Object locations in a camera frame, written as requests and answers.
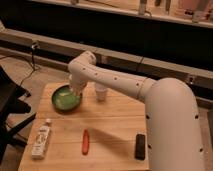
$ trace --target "wooden surface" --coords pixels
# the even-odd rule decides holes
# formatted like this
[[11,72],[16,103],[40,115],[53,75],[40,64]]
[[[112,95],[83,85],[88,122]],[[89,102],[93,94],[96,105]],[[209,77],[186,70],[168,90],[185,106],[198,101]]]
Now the wooden surface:
[[[111,89],[107,100],[98,102],[90,83],[78,108],[58,113],[51,96],[62,85],[51,83],[45,87],[19,171],[148,170],[147,154],[145,161],[134,158],[135,136],[146,134],[143,103]],[[50,143],[45,159],[34,161],[30,156],[32,145],[46,118],[52,119]],[[84,129],[90,135],[87,156],[81,153]]]

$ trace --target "cable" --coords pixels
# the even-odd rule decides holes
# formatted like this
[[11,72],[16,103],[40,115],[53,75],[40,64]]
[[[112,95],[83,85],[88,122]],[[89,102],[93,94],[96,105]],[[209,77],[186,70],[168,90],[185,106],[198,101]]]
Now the cable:
[[5,59],[5,58],[12,58],[12,57],[16,57],[16,58],[19,58],[19,59],[24,59],[24,60],[29,64],[29,66],[32,68],[32,71],[31,71],[26,77],[24,77],[24,78],[21,80],[19,86],[22,86],[22,84],[24,83],[24,81],[25,81],[26,79],[30,78],[30,77],[32,76],[32,74],[33,74],[35,71],[38,71],[38,70],[41,69],[39,66],[37,66],[37,65],[35,64],[35,61],[34,61],[34,53],[33,53],[33,51],[32,51],[32,53],[31,53],[31,58],[32,58],[32,63],[33,63],[33,64],[31,64],[31,62],[28,61],[28,60],[27,60],[26,58],[24,58],[23,56],[19,56],[19,55],[8,55],[8,56],[3,56],[3,57],[0,58],[0,60],[3,60],[3,59]]
[[135,70],[136,72],[139,71],[139,68],[140,68],[141,64],[143,63],[143,60],[144,60],[144,57],[142,57],[140,62],[137,64],[137,67],[136,67],[136,70]]

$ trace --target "black chair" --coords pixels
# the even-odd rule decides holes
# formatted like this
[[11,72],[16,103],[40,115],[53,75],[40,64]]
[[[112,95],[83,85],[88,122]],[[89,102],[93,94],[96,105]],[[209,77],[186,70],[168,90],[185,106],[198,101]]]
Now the black chair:
[[10,113],[28,113],[31,107],[19,100],[27,90],[13,82],[0,66],[0,163],[2,162],[8,144],[25,147],[26,142],[14,136],[34,120],[35,114],[22,121],[20,124],[7,129],[6,120]]

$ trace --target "green bowl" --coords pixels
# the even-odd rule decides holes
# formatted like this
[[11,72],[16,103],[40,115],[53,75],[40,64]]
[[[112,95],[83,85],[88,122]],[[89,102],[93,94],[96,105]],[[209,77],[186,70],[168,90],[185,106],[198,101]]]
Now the green bowl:
[[77,107],[81,102],[82,96],[75,96],[69,85],[58,88],[52,95],[53,106],[60,111],[69,111]]

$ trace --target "bolt hole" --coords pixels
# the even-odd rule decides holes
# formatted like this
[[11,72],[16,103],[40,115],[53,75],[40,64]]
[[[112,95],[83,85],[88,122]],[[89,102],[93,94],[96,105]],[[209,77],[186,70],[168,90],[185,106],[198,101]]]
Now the bolt hole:
[[149,149],[152,149],[152,146],[149,144],[149,145],[148,145],[148,148],[149,148]]

